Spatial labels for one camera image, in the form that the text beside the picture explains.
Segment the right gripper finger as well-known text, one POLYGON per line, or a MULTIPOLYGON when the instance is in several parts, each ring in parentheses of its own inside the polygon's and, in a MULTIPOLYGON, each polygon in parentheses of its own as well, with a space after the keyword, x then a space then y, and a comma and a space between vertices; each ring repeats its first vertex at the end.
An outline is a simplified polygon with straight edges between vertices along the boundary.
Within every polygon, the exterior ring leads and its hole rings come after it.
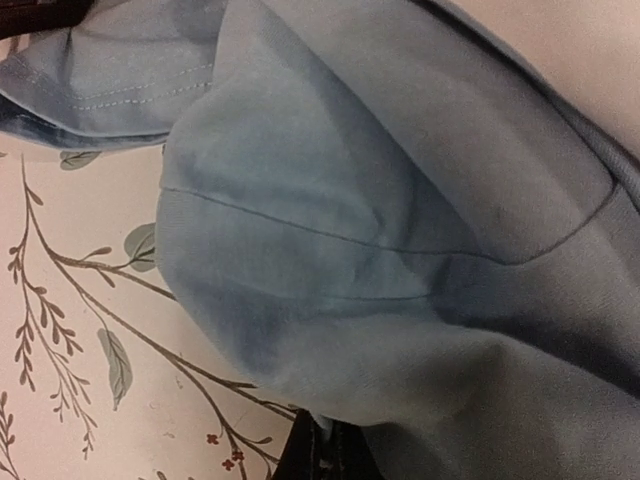
POLYGON ((299 410, 273 480, 382 480, 360 427, 299 410))

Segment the light blue t-shirt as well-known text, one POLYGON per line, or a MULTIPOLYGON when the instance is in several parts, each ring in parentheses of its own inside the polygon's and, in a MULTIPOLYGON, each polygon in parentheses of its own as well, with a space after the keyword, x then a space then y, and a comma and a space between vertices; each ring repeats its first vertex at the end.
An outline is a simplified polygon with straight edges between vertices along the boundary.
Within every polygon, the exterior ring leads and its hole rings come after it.
POLYGON ((5 1, 1 130, 163 144, 156 265, 383 479, 639 475, 638 44, 591 7, 5 1))

